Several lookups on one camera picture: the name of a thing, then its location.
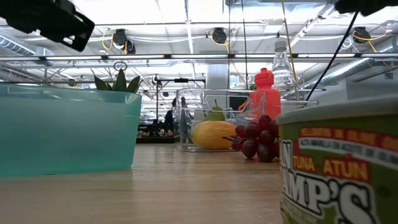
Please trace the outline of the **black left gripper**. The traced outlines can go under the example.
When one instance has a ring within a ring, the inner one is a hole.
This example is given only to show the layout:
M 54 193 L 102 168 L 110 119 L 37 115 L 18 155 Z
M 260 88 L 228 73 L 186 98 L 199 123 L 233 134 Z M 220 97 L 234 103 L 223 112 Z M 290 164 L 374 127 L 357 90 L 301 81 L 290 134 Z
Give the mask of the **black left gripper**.
M 79 52 L 95 28 L 70 0 L 0 0 L 0 17 L 21 32 L 39 30 L 41 36 Z

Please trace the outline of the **teal plastic bin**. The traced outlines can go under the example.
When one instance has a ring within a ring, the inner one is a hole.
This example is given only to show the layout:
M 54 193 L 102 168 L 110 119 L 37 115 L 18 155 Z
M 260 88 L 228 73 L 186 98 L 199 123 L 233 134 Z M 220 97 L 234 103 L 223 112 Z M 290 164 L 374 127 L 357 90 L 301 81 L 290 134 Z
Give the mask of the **teal plastic bin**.
M 131 167 L 140 95 L 0 84 L 0 177 Z

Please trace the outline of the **green pear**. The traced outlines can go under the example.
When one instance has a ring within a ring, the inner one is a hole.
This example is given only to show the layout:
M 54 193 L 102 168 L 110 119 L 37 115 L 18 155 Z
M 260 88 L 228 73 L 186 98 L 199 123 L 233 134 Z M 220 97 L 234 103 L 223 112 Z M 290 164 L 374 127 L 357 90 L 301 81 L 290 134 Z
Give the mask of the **green pear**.
M 218 106 L 217 100 L 214 99 L 215 106 L 211 108 L 208 114 L 205 116 L 204 121 L 225 121 L 223 109 Z

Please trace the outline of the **yellow mango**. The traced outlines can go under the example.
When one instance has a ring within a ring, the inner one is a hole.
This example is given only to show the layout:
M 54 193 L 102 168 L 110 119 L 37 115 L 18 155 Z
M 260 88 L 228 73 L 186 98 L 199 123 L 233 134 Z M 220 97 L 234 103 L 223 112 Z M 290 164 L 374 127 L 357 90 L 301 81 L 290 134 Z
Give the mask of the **yellow mango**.
M 229 149 L 231 141 L 223 137 L 235 135 L 235 129 L 235 125 L 225 121 L 204 121 L 193 127 L 191 139 L 194 144 L 205 149 Z

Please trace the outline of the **orange plastic bottle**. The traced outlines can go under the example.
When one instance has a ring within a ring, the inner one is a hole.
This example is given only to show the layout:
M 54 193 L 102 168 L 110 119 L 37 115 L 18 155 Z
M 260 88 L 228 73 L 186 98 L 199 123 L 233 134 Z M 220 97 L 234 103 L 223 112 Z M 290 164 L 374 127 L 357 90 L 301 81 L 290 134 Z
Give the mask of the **orange plastic bottle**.
M 280 93 L 273 89 L 274 74 L 267 68 L 261 68 L 254 77 L 255 90 L 249 93 L 247 100 L 250 121 L 259 119 L 263 114 L 275 119 L 281 114 Z

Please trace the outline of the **dark red grape bunch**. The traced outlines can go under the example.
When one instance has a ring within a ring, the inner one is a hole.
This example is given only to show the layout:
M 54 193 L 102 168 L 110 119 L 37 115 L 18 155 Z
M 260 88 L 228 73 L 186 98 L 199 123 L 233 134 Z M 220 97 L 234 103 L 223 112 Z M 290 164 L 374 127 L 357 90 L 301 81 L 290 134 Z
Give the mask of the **dark red grape bunch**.
M 259 162 L 272 162 L 279 158 L 279 128 L 268 114 L 260 115 L 257 121 L 235 128 L 235 135 L 223 136 L 231 142 L 234 151 L 241 151 L 248 159 L 257 157 Z

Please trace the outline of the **clear water bottle white cap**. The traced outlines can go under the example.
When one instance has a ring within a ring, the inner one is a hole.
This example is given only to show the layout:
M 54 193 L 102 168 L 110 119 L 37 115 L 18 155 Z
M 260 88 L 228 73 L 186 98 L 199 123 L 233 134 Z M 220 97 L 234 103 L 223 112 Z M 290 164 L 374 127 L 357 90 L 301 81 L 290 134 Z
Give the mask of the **clear water bottle white cap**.
M 295 85 L 294 75 L 287 55 L 287 43 L 278 40 L 274 44 L 275 57 L 272 64 L 275 89 L 291 90 Z

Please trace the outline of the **silver tin can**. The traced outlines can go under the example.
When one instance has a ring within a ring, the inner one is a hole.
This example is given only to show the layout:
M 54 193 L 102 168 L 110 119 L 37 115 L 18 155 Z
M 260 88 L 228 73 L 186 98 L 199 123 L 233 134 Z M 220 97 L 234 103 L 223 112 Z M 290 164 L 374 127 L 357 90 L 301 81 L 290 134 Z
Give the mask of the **silver tin can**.
M 283 224 L 398 224 L 398 94 L 277 117 Z

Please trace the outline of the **green plant in white pot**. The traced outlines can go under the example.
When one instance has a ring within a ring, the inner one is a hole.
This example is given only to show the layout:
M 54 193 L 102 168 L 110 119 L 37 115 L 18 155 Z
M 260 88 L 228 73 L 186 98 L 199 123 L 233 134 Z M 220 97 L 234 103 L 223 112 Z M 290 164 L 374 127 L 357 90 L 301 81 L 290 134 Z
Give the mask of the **green plant in white pot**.
M 116 82 L 113 86 L 106 83 L 102 79 L 94 75 L 94 82 L 97 90 L 108 90 L 108 91 L 123 91 L 129 93 L 137 93 L 141 84 L 140 76 L 134 77 L 130 82 L 127 82 L 126 76 L 123 70 L 118 71 Z

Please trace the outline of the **black metal stand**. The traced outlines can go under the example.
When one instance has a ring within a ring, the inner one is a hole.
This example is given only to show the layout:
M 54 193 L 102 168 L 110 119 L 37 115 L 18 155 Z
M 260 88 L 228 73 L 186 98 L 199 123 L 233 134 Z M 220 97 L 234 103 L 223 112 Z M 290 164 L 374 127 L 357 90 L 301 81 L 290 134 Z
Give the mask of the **black metal stand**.
M 159 122 L 159 93 L 170 82 L 173 82 L 173 83 L 189 83 L 189 82 L 192 82 L 192 83 L 196 84 L 199 88 L 201 88 L 201 86 L 198 84 L 198 82 L 203 82 L 203 86 L 206 87 L 206 81 L 205 80 L 200 80 L 200 79 L 196 79 L 196 78 L 165 79 L 165 78 L 159 78 L 156 75 L 154 77 L 154 83 L 155 83 L 155 121 L 157 123 Z

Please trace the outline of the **person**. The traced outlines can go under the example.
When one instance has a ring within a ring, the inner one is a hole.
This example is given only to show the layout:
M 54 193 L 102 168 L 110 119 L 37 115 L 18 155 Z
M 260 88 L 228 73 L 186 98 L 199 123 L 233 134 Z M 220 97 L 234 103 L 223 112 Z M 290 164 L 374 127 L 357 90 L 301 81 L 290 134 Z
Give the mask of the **person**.
M 165 125 L 165 132 L 167 133 L 168 137 L 174 136 L 174 119 L 173 119 L 173 110 L 175 109 L 177 104 L 177 99 L 174 98 L 172 101 L 172 107 L 165 115 L 164 125 Z

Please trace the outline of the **black aluminium table frame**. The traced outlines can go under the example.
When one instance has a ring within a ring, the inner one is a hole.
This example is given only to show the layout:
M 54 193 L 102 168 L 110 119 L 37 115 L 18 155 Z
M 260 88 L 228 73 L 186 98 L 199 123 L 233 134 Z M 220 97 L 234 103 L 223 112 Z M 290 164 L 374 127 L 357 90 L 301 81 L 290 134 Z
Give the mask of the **black aluminium table frame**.
M 180 142 L 180 138 L 173 137 L 147 137 L 147 138 L 137 138 L 137 144 L 175 144 Z

